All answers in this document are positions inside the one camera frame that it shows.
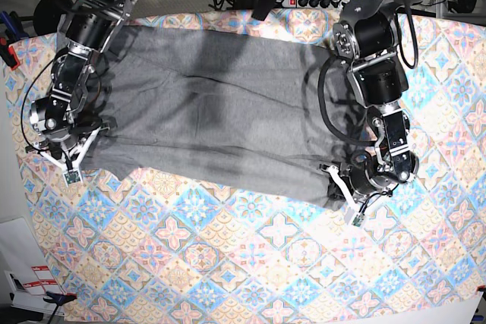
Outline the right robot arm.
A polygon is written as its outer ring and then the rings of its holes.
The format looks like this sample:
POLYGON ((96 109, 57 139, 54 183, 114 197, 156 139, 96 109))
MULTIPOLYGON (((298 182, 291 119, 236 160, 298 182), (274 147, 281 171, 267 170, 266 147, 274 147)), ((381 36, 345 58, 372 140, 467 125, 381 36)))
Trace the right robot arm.
POLYGON ((71 163, 95 134, 108 125, 93 111, 87 81, 98 76, 96 64, 125 25, 138 0, 76 0, 65 9, 61 32, 67 42, 47 64, 51 86, 30 107, 30 125, 43 137, 27 140, 26 153, 49 153, 71 163))

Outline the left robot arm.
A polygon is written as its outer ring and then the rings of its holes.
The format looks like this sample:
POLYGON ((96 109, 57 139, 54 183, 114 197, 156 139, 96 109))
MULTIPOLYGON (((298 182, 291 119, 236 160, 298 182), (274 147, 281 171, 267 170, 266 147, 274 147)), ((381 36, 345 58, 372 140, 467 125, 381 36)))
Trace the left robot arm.
POLYGON ((412 181, 418 169, 418 157, 407 141, 409 119, 399 106, 409 88, 404 69, 417 64, 405 59, 397 11, 404 8, 411 23, 411 5, 419 1, 351 0, 333 26, 337 53, 320 71, 317 94, 324 124, 335 137, 358 147, 350 163, 323 167, 332 178, 328 194, 345 200, 358 217, 364 216, 373 198, 391 196, 396 187, 412 181), (327 72, 337 61, 345 68, 375 140, 353 139, 330 120, 324 91, 327 72))

